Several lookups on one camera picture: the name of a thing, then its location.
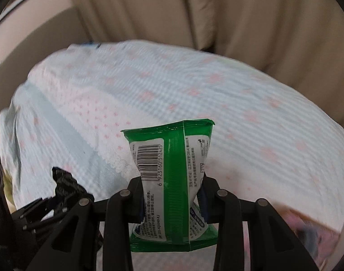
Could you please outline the green wet wipes packet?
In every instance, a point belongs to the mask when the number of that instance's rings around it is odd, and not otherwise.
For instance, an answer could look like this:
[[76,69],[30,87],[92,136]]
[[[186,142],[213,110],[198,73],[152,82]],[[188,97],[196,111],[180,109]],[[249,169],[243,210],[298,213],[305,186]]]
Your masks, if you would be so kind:
[[213,125],[196,119],[123,130],[144,193],[144,218],[130,236],[133,252],[188,252],[217,243],[216,228],[195,203]]

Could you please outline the pink patterned cardboard box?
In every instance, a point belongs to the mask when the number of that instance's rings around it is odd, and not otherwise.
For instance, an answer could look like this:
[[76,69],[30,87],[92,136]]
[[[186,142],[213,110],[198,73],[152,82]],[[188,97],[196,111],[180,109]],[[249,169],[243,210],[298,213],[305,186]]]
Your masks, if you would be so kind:
[[322,269],[334,252],[340,234],[293,210],[281,209],[278,213],[307,249],[316,265]]

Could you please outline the light blue dotted bedspread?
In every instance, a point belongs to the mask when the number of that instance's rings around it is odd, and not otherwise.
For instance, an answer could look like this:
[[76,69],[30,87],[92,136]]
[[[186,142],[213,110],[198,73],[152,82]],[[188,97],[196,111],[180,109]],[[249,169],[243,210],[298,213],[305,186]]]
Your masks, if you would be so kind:
[[344,129],[296,90],[233,59],[144,41],[71,45],[29,69],[0,112],[5,195],[54,195],[51,169],[96,200],[138,171],[123,130],[214,121],[205,170],[237,197],[267,199],[341,233]]

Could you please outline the beige curtain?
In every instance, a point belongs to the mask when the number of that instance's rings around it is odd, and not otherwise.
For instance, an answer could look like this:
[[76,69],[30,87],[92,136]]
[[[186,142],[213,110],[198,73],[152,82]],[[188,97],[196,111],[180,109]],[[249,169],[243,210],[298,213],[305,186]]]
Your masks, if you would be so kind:
[[245,62],[344,127],[344,11],[336,0],[72,0],[90,36],[143,39]]

